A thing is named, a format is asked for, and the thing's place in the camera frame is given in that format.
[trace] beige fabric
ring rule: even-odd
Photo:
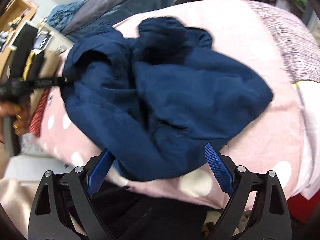
[[[52,77],[59,66],[60,57],[53,50],[45,51],[44,57],[45,57],[45,60],[44,60],[43,66],[41,68],[39,77],[40,78]],[[33,116],[33,113],[35,112],[35,110],[39,104],[39,101],[43,95],[43,92],[44,92],[44,89],[37,89],[31,95],[31,107],[30,107],[30,115],[31,116]]]
[[[28,236],[31,206],[38,184],[21,186],[15,179],[0,180],[0,202],[17,229]]]

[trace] red object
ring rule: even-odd
[[[320,190],[310,200],[306,200],[301,194],[298,194],[287,201],[290,214],[304,224],[308,222],[319,202]]]
[[[29,125],[29,132],[33,133],[36,137],[40,137],[41,123],[42,123],[44,109],[47,105],[49,92],[50,92],[49,88],[46,88],[44,90]]]

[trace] white polka dot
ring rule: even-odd
[[[48,120],[48,129],[51,129],[53,127],[53,123],[54,123],[54,116],[50,116],[49,120]]]
[[[60,154],[58,153],[58,149],[56,147],[53,148],[53,153],[57,158],[60,158]]]
[[[111,166],[107,174],[107,178],[109,179],[110,182],[116,184],[118,187],[124,187],[129,182],[128,179],[120,176],[119,172],[113,166]]]
[[[287,186],[291,176],[291,164],[288,161],[281,161],[277,163],[272,170],[277,174],[281,187]]]
[[[196,169],[179,178],[179,190],[191,197],[207,196],[211,188],[211,176],[201,169]]]
[[[78,152],[74,152],[71,155],[71,162],[73,163],[74,166],[83,166],[83,160],[82,156]]]
[[[64,129],[68,129],[71,124],[71,120],[67,114],[63,116],[62,125]]]

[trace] metal screw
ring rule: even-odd
[[[245,169],[244,166],[239,166],[237,169],[238,169],[238,171],[240,171],[240,172],[245,172],[245,171],[246,171],[246,169]]]
[[[44,176],[45,176],[45,177],[50,177],[50,176],[51,176],[51,174],[52,174],[52,172],[51,172],[51,171],[46,171],[46,172],[44,173]]]
[[[77,167],[75,168],[75,172],[76,172],[76,173],[79,173],[79,172],[81,172],[81,171],[83,171],[83,166],[77,166]]]
[[[275,176],[276,176],[276,173],[275,173],[274,171],[269,171],[268,173],[269,173],[269,175],[270,175],[271,177],[275,177]]]

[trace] gold fabric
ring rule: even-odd
[[[35,54],[36,53],[34,51],[30,52],[30,54],[27,58],[27,63],[26,63],[26,66],[24,67],[23,74],[22,74],[23,80],[27,80],[27,78],[28,78],[28,74],[29,74],[29,71],[30,71],[30,68],[32,65],[32,60],[33,60],[33,57],[35,56]]]

